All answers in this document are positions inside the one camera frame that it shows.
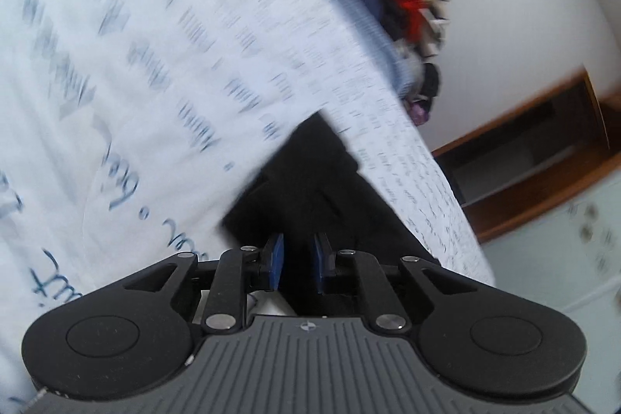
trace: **wooden shelf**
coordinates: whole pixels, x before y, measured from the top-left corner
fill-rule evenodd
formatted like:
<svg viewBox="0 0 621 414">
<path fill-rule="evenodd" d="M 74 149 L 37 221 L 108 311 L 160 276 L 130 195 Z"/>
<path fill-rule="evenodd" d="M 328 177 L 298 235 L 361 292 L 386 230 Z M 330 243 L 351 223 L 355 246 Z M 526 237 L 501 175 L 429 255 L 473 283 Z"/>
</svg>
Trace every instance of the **wooden shelf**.
<svg viewBox="0 0 621 414">
<path fill-rule="evenodd" d="M 591 144 L 526 181 L 464 208 L 479 242 L 501 236 L 575 197 L 621 166 L 621 154 Z"/>
<path fill-rule="evenodd" d="M 433 155 L 485 243 L 621 166 L 621 88 L 598 102 L 579 69 Z"/>
</svg>

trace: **white fabric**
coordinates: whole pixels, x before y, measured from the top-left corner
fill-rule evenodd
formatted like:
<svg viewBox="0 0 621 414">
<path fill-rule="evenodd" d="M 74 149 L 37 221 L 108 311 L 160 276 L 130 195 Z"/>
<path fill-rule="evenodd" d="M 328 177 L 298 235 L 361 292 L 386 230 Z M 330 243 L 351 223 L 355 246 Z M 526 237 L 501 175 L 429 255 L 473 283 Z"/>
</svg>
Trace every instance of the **white fabric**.
<svg viewBox="0 0 621 414">
<path fill-rule="evenodd" d="M 34 393 L 33 320 L 175 250 L 218 258 L 228 207 L 319 109 L 445 267 L 493 282 L 333 1 L 0 2 L 0 412 Z"/>
</svg>

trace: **logo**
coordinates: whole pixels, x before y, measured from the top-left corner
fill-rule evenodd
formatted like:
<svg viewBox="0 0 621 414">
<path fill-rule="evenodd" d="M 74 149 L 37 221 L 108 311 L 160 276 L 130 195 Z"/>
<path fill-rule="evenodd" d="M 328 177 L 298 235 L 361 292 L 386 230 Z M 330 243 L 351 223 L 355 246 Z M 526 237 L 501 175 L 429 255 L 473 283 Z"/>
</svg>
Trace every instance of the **logo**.
<svg viewBox="0 0 621 414">
<path fill-rule="evenodd" d="M 300 328 L 304 331 L 313 331 L 317 328 L 317 325 L 312 321 L 305 321 L 300 325 Z"/>
</svg>

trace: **circular cap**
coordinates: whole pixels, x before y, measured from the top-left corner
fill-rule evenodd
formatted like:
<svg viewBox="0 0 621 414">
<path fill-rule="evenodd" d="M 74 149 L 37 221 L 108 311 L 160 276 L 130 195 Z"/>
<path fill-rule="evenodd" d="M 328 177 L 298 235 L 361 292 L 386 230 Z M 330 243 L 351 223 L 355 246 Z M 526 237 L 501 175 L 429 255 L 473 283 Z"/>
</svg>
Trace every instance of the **circular cap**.
<svg viewBox="0 0 621 414">
<path fill-rule="evenodd" d="M 91 358 L 117 356 L 138 341 L 141 331 L 130 320 L 118 316 L 95 316 L 74 324 L 67 332 L 67 344 Z"/>
<path fill-rule="evenodd" d="M 212 314 L 205 324 L 214 330 L 228 330 L 235 326 L 237 320 L 230 314 Z"/>
<path fill-rule="evenodd" d="M 530 321 L 512 317 L 485 318 L 470 329 L 474 343 L 485 351 L 520 356 L 541 344 L 541 331 Z"/>
<path fill-rule="evenodd" d="M 168 380 L 192 348 L 189 326 L 169 298 L 111 285 L 38 318 L 24 335 L 22 358 L 41 387 L 114 400 Z"/>
<path fill-rule="evenodd" d="M 375 320 L 375 324 L 385 330 L 400 330 L 406 326 L 407 321 L 396 314 L 382 314 Z"/>
</svg>

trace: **purple item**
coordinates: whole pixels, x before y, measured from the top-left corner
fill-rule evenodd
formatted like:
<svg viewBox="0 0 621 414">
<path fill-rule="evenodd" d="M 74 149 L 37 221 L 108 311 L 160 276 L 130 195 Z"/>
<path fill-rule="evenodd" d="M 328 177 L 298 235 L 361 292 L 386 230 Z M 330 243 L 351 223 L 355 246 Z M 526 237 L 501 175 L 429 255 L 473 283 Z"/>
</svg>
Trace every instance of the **purple item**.
<svg viewBox="0 0 621 414">
<path fill-rule="evenodd" d="M 420 126 L 429 121 L 429 113 L 425 111 L 417 102 L 414 104 L 409 104 L 408 102 L 404 102 L 406 107 L 406 111 L 410 116 L 410 119 L 414 122 L 415 126 Z"/>
</svg>

